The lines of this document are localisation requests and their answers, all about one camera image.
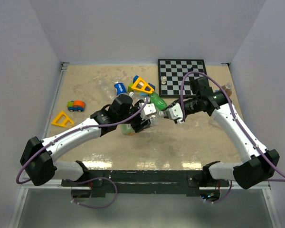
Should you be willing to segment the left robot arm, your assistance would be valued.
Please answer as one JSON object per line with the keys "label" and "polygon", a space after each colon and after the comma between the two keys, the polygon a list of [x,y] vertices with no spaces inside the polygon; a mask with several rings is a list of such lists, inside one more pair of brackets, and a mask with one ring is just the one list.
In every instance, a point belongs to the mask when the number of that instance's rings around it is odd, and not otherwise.
{"label": "left robot arm", "polygon": [[16,182],[25,183],[20,180],[22,172],[25,172],[35,186],[52,179],[68,180],[77,186],[85,186],[89,181],[86,166],[80,161],[65,162],[59,158],[89,140],[114,131],[120,124],[130,124],[136,132],[140,132],[149,127],[150,118],[155,114],[155,105],[148,98],[134,104],[129,95],[123,94],[75,127],[42,140],[32,137],[20,159],[21,169]]}

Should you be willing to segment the green plastic bottle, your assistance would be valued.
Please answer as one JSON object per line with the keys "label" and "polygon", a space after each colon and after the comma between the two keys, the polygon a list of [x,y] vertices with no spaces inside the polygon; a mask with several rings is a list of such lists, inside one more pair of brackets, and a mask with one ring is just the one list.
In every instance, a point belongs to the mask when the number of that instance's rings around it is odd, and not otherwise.
{"label": "green plastic bottle", "polygon": [[149,98],[150,102],[153,103],[156,109],[159,111],[165,109],[168,106],[167,103],[156,92],[150,94]]}

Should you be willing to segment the blue pepsi bottle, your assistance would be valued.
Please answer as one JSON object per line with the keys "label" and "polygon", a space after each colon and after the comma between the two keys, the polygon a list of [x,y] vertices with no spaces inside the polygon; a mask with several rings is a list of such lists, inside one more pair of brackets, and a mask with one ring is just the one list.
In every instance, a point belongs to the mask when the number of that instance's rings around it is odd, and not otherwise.
{"label": "blue pepsi bottle", "polygon": [[128,94],[126,87],[125,87],[124,83],[122,83],[122,82],[115,82],[114,88],[116,90],[116,96],[117,97],[120,95],[127,95]]}

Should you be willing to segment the amber tea bottle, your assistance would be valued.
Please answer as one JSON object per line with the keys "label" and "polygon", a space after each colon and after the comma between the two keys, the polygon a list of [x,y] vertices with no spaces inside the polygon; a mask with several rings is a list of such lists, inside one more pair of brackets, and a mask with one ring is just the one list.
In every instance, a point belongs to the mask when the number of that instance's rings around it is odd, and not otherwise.
{"label": "amber tea bottle", "polygon": [[226,83],[225,85],[222,86],[222,89],[226,92],[228,97],[232,95],[232,83]]}

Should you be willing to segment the clear bottle yellow cap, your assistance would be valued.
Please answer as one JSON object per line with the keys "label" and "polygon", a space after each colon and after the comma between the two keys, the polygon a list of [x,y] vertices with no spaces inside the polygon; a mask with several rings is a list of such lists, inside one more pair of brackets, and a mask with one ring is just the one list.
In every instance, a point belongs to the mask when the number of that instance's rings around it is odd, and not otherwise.
{"label": "clear bottle yellow cap", "polygon": [[113,101],[117,96],[114,86],[104,79],[97,81],[97,88],[109,101]]}

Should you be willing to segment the clear bottle white cap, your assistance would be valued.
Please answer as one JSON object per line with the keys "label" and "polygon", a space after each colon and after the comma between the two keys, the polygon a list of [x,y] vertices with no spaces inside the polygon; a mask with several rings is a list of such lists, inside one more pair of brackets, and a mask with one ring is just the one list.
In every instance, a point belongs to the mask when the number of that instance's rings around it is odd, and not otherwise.
{"label": "clear bottle white cap", "polygon": [[209,124],[212,126],[212,127],[216,127],[218,129],[222,129],[221,126],[219,125],[219,123],[214,120],[213,118],[210,118],[209,119]]}
{"label": "clear bottle white cap", "polygon": [[137,92],[131,91],[128,95],[132,98],[133,104],[137,102],[145,102],[145,97]]}

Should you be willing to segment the black white chessboard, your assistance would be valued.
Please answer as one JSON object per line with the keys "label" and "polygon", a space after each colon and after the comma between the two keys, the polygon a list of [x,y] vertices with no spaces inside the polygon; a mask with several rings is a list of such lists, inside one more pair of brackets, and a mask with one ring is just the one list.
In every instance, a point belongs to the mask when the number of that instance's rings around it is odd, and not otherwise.
{"label": "black white chessboard", "polygon": [[[165,98],[178,98],[181,92],[183,77],[194,71],[206,74],[203,59],[158,59],[159,96]],[[166,84],[162,85],[162,77],[166,76]]]}

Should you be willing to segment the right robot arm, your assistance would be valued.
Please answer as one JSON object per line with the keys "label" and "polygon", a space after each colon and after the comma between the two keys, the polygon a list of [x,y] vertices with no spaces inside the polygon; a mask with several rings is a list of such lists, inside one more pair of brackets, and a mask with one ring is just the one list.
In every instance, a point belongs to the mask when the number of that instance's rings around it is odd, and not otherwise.
{"label": "right robot arm", "polygon": [[183,122],[189,114],[206,112],[225,131],[239,153],[241,163],[214,161],[203,167],[202,181],[212,187],[219,180],[236,181],[243,189],[249,189],[271,178],[275,172],[280,155],[269,150],[248,129],[230,100],[221,91],[213,92],[205,77],[190,79],[194,96],[184,102],[175,100],[160,111],[160,116]]}

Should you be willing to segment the colourful toy car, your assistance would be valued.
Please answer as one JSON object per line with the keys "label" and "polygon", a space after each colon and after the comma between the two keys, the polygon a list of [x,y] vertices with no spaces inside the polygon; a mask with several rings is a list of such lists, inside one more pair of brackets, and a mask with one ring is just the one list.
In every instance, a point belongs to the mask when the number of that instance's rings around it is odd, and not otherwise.
{"label": "colourful toy car", "polygon": [[85,102],[81,100],[69,101],[67,103],[67,109],[70,112],[83,112],[86,107],[85,105]]}

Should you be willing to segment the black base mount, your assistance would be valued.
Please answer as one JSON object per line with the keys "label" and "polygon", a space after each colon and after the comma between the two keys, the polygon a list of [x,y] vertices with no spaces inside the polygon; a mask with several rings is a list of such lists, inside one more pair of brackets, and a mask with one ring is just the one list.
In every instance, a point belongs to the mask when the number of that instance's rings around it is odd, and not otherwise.
{"label": "black base mount", "polygon": [[76,183],[63,180],[63,187],[91,187],[92,197],[104,197],[115,193],[113,184],[101,177],[112,180],[119,194],[182,194],[196,197],[210,194],[218,183],[228,187],[226,180],[210,180],[203,177],[203,171],[142,171],[142,170],[90,170]]}

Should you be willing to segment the aluminium frame rail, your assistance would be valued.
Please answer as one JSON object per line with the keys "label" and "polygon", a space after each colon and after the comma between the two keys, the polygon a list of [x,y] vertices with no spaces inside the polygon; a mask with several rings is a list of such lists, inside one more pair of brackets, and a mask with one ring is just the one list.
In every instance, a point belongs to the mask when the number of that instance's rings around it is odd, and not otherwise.
{"label": "aluminium frame rail", "polygon": [[41,186],[51,180],[55,175],[57,168],[51,157],[52,151],[48,149],[48,147],[54,145],[55,142],[53,140],[44,142],[43,139],[47,137],[50,130],[51,121],[53,119],[52,115],[54,113],[57,98],[59,97],[59,90],[68,66],[68,62],[61,63],[58,83],[54,90],[54,96],[41,139],[34,136],[28,140],[25,146],[20,159],[21,169],[16,176],[16,183],[19,185],[32,182],[35,186]]}

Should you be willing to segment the yellow triangle toy block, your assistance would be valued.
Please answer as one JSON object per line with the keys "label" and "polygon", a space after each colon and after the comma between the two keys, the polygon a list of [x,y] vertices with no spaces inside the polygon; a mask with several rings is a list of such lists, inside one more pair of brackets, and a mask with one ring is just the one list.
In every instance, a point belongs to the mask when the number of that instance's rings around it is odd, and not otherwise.
{"label": "yellow triangle toy block", "polygon": [[53,126],[71,128],[74,126],[73,120],[64,112],[61,111],[51,122]]}
{"label": "yellow triangle toy block", "polygon": [[154,92],[152,84],[147,83],[144,79],[139,76],[133,78],[133,84],[130,87],[133,91],[146,93],[148,95]]}

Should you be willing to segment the white green tea bottle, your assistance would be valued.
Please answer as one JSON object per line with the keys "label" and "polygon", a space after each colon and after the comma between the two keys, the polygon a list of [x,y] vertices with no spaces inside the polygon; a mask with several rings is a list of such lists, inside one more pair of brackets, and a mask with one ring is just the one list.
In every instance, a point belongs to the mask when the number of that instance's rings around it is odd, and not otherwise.
{"label": "white green tea bottle", "polygon": [[134,135],[139,132],[148,131],[151,128],[159,125],[159,116],[153,114],[148,120],[142,121],[140,124],[136,125],[135,128],[129,124],[121,124],[120,129],[124,135]]}

